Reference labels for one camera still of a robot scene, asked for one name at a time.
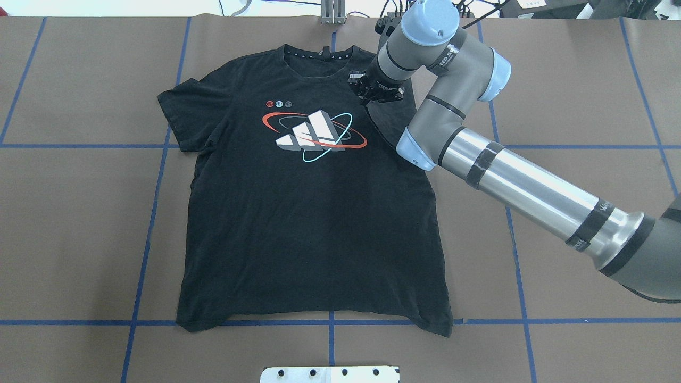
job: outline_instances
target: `metal bracket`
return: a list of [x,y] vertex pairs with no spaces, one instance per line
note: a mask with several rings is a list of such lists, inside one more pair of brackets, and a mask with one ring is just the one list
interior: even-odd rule
[[322,24],[345,24],[345,0],[321,0]]
[[260,383],[400,383],[400,367],[269,367]]

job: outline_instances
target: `t-shirt sleeve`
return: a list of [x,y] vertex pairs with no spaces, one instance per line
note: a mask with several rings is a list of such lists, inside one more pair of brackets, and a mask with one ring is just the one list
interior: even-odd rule
[[181,151],[203,151],[215,144],[232,98],[220,76],[193,78],[158,95]]

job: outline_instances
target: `white label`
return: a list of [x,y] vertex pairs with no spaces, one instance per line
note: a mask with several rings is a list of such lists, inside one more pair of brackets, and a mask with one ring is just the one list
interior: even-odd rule
[[518,4],[520,7],[524,10],[528,8],[538,8],[538,7],[545,7],[546,6],[546,1],[545,0],[518,0]]

